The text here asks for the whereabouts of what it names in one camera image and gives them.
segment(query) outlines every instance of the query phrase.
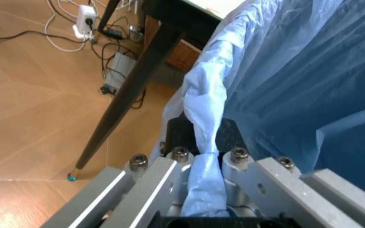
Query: table top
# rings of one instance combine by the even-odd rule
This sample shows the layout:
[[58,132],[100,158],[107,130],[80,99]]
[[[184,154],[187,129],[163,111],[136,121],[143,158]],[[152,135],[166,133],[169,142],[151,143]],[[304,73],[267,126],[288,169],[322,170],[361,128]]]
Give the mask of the table top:
[[245,0],[183,0],[219,19],[225,18],[232,10]]

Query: table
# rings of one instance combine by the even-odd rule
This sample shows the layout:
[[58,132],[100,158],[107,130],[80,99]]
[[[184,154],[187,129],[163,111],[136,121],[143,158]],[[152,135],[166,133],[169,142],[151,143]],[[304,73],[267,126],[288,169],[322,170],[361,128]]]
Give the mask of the table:
[[[98,26],[98,32],[105,35],[105,25],[119,1],[110,0],[108,2]],[[200,1],[145,0],[144,13],[162,23],[99,121],[75,168],[68,174],[69,181],[77,179],[81,170],[117,127],[145,88],[153,72],[164,62],[180,38],[184,36],[187,40],[203,44],[209,40],[223,14],[218,15],[218,12],[206,9],[204,4],[197,5]]]

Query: wooden floor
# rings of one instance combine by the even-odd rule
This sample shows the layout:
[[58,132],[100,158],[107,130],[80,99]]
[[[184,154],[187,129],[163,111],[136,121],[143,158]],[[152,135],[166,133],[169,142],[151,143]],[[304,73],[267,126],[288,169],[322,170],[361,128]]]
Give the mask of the wooden floor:
[[[42,31],[50,15],[43,0],[0,0],[0,37]],[[73,38],[71,23],[62,18],[49,32]],[[97,92],[103,82],[100,67],[90,44],[66,53],[38,35],[0,43],[0,227],[40,226],[105,166],[122,167],[131,154],[151,152],[162,109],[175,91],[154,83],[143,107],[128,112],[80,180],[66,180],[110,100]]]

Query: white cable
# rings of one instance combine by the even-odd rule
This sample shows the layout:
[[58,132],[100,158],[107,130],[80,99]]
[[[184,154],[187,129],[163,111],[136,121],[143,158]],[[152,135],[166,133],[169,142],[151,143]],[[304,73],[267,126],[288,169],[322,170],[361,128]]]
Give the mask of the white cable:
[[[61,6],[60,2],[62,2],[62,1],[63,1],[63,2],[69,2],[69,3],[73,4],[73,5],[78,6],[78,7],[80,6],[80,4],[77,4],[77,3],[73,2],[72,0],[57,0],[57,5],[58,5],[58,7],[60,7],[60,9],[61,9],[63,12],[65,12],[67,15],[69,15],[69,16],[71,16],[71,17],[77,18],[77,16],[76,16],[76,15],[71,14],[71,13],[70,13],[70,12],[68,12],[65,8],[63,8],[63,7]],[[91,1],[91,3],[92,3],[92,5],[93,5],[93,7],[95,8],[96,14],[97,14],[97,15],[99,15],[98,7],[96,7],[95,2],[94,2],[94,1]]]
[[100,2],[98,0],[95,0],[95,1],[98,3],[98,5],[101,5],[102,7],[106,8],[106,5],[104,5],[102,2]]
[[[56,17],[56,12],[51,7],[50,2],[48,0],[46,0],[46,2],[47,2],[48,7],[50,8],[51,12],[53,13],[53,15],[48,19],[46,25],[44,26],[44,33],[47,34],[47,28],[48,28],[50,22]],[[81,46],[79,48],[73,49],[73,50],[68,50],[68,49],[64,49],[64,48],[57,46],[55,43],[53,43],[53,41],[50,39],[50,37],[46,36],[46,38],[50,42],[51,45],[53,45],[54,47],[56,47],[59,50],[66,51],[66,52],[77,52],[77,51],[81,50],[85,45],[85,42],[84,42],[81,44]]]
[[77,16],[76,16],[76,15],[71,14],[71,13],[70,13],[70,12],[68,12],[65,8],[63,8],[63,7],[61,6],[60,2],[62,2],[62,1],[64,1],[64,0],[57,0],[57,5],[58,5],[58,7],[60,7],[60,9],[61,9],[63,12],[65,12],[67,15],[69,15],[69,16],[71,16],[71,17],[74,17],[74,18],[77,18]]

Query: white power strip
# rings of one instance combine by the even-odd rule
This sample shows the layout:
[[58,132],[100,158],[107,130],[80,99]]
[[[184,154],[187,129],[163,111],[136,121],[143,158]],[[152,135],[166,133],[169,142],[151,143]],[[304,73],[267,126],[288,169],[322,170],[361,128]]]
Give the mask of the white power strip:
[[73,25],[74,34],[78,39],[92,38],[92,31],[86,23],[87,19],[92,20],[92,27],[94,27],[95,20],[98,14],[94,7],[88,5],[80,5],[78,10],[77,22]]

